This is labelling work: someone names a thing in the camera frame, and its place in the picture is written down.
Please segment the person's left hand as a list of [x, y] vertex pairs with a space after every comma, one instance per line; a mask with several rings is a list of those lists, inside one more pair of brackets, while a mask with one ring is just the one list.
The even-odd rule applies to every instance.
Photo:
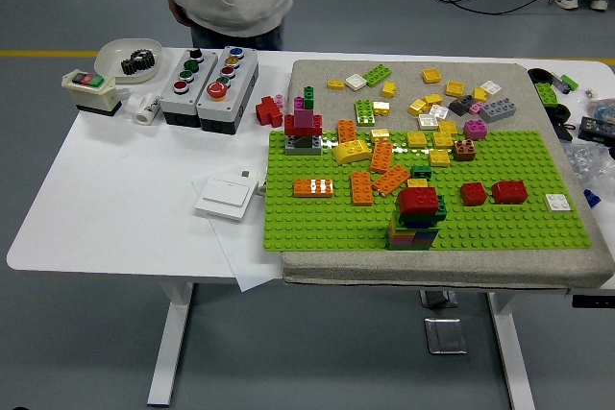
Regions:
[[191, 27], [193, 25], [193, 21], [186, 15], [184, 8], [175, 0], [167, 0], [167, 4], [173, 17], [179, 24], [186, 27]]

